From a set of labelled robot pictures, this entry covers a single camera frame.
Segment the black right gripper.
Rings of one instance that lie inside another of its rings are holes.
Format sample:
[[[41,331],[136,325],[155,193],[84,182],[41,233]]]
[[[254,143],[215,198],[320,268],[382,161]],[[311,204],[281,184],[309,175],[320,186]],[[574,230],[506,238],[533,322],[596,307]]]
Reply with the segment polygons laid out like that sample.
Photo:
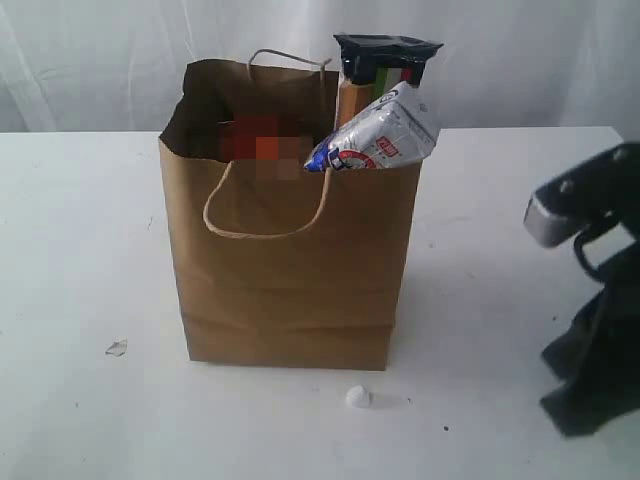
[[[639,143],[623,142],[569,168],[535,190],[523,224],[544,248],[568,240],[597,294],[541,357],[562,380],[625,377],[625,320],[639,317]],[[621,226],[633,243],[595,266],[584,247]]]

